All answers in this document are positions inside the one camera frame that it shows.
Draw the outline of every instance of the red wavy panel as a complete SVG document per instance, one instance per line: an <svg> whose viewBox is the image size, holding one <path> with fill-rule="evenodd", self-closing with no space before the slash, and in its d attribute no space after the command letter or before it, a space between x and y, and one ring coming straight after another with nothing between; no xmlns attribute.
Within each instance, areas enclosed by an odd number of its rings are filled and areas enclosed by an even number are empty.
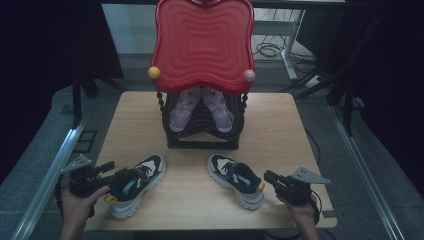
<svg viewBox="0 0 424 240"><path fill-rule="evenodd" d="M152 66L160 69L153 80L162 92L196 85L242 94L254 70L251 52L253 8L247 0L203 4L191 0L163 0L156 9L157 43Z"/></svg>

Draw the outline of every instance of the human hand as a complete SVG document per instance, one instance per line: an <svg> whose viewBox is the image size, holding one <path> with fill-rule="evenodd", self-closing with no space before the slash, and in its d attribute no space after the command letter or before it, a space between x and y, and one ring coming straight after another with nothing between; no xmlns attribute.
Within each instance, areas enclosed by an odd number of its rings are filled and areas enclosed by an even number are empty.
<svg viewBox="0 0 424 240"><path fill-rule="evenodd" d="M315 196L311 196L312 200L316 202ZM293 205L288 202L286 199L277 194L277 198L286 204L291 217L296 222L296 224L310 224L313 223L315 225L315 211L310 202L307 202L303 205Z"/></svg>
<svg viewBox="0 0 424 240"><path fill-rule="evenodd" d="M63 229L61 239L81 239L91 206L110 190L103 186L86 198L75 196L66 188L62 193Z"/></svg>
<svg viewBox="0 0 424 240"><path fill-rule="evenodd" d="M293 205L278 194L277 198L286 204L303 240L319 239L319 234L315 227L315 210L310 202L303 205Z"/></svg>

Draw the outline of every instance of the pink ball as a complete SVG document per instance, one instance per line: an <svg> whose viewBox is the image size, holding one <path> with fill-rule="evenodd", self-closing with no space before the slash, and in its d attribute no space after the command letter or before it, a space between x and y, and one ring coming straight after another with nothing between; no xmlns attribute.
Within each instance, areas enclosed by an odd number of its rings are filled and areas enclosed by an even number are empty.
<svg viewBox="0 0 424 240"><path fill-rule="evenodd" d="M253 70L246 70L244 72L244 79L246 82L253 82L255 80L255 72Z"/></svg>

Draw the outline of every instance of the light wood tabletop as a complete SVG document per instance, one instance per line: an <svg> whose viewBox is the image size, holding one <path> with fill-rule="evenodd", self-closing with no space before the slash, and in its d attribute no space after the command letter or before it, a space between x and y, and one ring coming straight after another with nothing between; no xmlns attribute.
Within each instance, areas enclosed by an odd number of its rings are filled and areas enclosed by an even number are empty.
<svg viewBox="0 0 424 240"><path fill-rule="evenodd" d="M252 211L241 206L233 191L212 180L207 170L211 154L226 155L249 165L263 179L266 170L292 174L300 166L319 175L319 169L291 95L249 93L245 126L238 150L169 149L156 92L122 94L97 165L115 161L113 174L159 154L167 162L163 181L143 195L138 211L125 220L114 218L99 200L86 230L205 230L294 228L287 208L266 183L265 203ZM198 134L198 138L210 135ZM324 185L312 184L322 210L333 207ZM334 227L335 217L321 214L318 227Z"/></svg>

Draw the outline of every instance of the black and white sneaker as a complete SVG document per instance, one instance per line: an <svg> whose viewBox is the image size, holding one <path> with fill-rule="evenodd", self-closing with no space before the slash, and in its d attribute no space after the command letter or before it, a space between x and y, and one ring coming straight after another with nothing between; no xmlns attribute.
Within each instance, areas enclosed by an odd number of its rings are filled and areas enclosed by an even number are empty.
<svg viewBox="0 0 424 240"><path fill-rule="evenodd" d="M245 208L255 210L263 204L265 184L246 164L214 154L209 157L208 170L215 182L233 189L237 201Z"/></svg>
<svg viewBox="0 0 424 240"><path fill-rule="evenodd" d="M140 207L143 194L157 186L165 173L166 162L158 155L146 158L130 171L123 171L105 197L105 201L111 204L112 215L117 218L132 216Z"/></svg>

